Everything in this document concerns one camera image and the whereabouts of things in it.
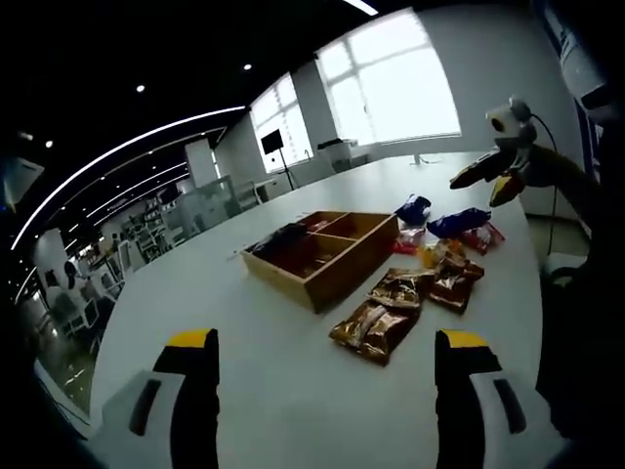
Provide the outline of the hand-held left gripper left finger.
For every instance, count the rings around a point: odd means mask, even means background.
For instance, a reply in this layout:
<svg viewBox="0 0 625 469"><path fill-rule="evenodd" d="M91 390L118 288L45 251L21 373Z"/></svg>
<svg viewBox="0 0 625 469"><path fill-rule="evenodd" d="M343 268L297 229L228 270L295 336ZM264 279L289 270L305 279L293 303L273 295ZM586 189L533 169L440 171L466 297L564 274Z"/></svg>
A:
<svg viewBox="0 0 625 469"><path fill-rule="evenodd" d="M218 331L173 336L106 402L90 452L101 468L217 468L219 384Z"/></svg>

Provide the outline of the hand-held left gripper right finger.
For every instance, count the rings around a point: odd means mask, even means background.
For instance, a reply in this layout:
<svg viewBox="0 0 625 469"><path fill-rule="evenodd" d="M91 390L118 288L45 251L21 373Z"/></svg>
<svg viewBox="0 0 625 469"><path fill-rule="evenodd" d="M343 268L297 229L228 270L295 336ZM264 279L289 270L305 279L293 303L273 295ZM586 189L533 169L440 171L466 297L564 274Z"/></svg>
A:
<svg viewBox="0 0 625 469"><path fill-rule="evenodd" d="M546 468L562 452L546 401L484 339L441 329L435 351L438 468Z"/></svg>

